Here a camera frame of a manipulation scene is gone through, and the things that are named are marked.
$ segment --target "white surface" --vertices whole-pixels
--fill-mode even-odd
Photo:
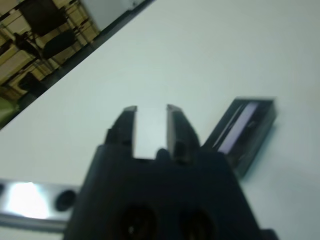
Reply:
[[[129,9],[127,0],[81,0],[81,2],[100,31]]]
[[[236,96],[276,96],[242,181],[262,228],[320,236],[320,2],[156,0],[0,132],[0,176],[81,184],[106,129],[138,105],[136,155],[165,146],[166,104],[203,143]],[[0,229],[0,239],[59,239]]]

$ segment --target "chair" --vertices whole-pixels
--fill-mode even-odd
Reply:
[[[30,38],[30,40],[41,51],[43,59],[52,59],[60,66],[61,64],[53,57],[72,47],[77,41],[76,34],[67,20],[68,17],[64,8],[58,9],[52,0],[25,0],[22,3],[19,10],[31,27],[32,39]],[[59,27],[63,24],[68,24],[69,29],[61,32]],[[41,49],[36,43],[35,35],[43,37],[55,29],[58,29],[60,34],[48,41]]]
[[[26,75],[19,81],[18,86],[37,98],[48,90],[48,88],[31,72],[26,73]]]

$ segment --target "purple strip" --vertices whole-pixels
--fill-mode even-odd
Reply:
[[[228,135],[225,137],[223,143],[218,149],[218,152],[221,152],[224,154],[228,154],[230,152],[235,142],[237,141],[238,137],[242,133],[243,129],[246,127],[250,118],[252,117],[255,110],[257,109],[258,105],[259,104],[257,102],[248,103],[248,105],[244,108],[244,110],[240,114],[237,121],[234,123]]]

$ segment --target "chair leg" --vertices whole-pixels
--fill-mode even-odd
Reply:
[[[75,21],[69,16],[68,19],[70,20],[70,22],[74,25],[77,26]],[[78,27],[79,33],[80,35],[83,37],[83,39],[86,41],[87,44],[90,44],[89,40],[87,39],[87,37],[83,34],[83,32],[81,31],[80,27]]]
[[[51,57],[51,59],[58,64],[59,68],[61,67],[61,63],[57,61],[57,59],[55,59],[54,57]]]
[[[42,69],[40,68],[40,66],[34,62],[33,65],[35,66],[35,68],[45,77],[46,74],[42,71]]]
[[[51,70],[51,72],[55,70],[54,66],[52,66],[52,64],[48,60],[41,59],[41,62],[43,62],[43,64],[46,65]]]

